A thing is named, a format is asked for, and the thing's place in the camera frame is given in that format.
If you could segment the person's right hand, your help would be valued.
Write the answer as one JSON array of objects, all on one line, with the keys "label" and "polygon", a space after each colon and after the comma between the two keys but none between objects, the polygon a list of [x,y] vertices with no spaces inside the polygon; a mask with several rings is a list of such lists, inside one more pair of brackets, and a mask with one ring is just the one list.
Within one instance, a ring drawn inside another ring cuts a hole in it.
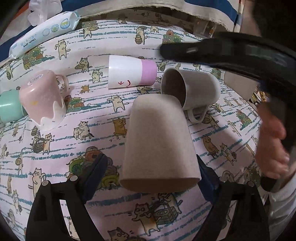
[{"label": "person's right hand", "polygon": [[282,122],[271,113],[265,103],[258,107],[258,114],[262,123],[255,160],[265,176],[279,179],[289,171],[290,155],[281,143],[286,137],[286,130]]}]

